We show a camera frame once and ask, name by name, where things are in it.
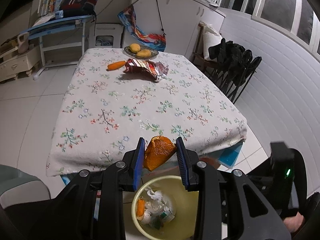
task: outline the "blue gripper pad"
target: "blue gripper pad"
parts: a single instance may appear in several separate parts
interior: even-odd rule
[[[186,148],[183,144],[182,139],[179,139],[179,138],[181,137],[178,137],[176,139],[178,165],[180,170],[180,176],[182,179],[182,184],[185,186],[185,188],[188,188],[190,185],[189,171],[188,171],[188,167],[187,167],[185,156],[184,156],[184,154],[186,154],[186,152],[184,153],[184,151],[186,151]]]
[[[144,160],[144,151],[146,149],[146,142],[144,138],[140,137],[138,146],[136,148],[136,152],[138,151],[138,158],[137,162],[133,171],[133,189],[137,190],[140,179],[141,179],[141,171],[142,171],[142,165],[143,165],[143,160]]]

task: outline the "hand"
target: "hand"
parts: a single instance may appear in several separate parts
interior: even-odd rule
[[[294,233],[304,224],[305,218],[299,212],[295,217],[288,217],[283,220],[290,233]]]

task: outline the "snack bag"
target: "snack bag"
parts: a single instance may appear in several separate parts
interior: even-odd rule
[[[164,66],[161,62],[155,63],[152,61],[129,59],[125,64],[124,73],[146,72],[153,77],[154,82],[159,82],[167,76],[168,71],[168,66]]]

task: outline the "yellow trash bin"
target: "yellow trash bin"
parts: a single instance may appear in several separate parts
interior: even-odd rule
[[[160,230],[140,224],[136,218],[137,201],[146,187],[171,195],[176,203],[175,218]],[[194,234],[197,206],[198,192],[186,191],[180,176],[168,175],[152,179],[138,190],[132,202],[131,216],[137,229],[151,240],[185,240]]]

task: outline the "white drawer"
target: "white drawer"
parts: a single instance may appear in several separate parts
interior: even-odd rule
[[[39,46],[34,47],[28,52],[15,56],[0,64],[0,80],[10,78],[13,74],[30,70],[40,61]]]
[[[22,56],[4,63],[6,76],[28,70],[27,56]]]

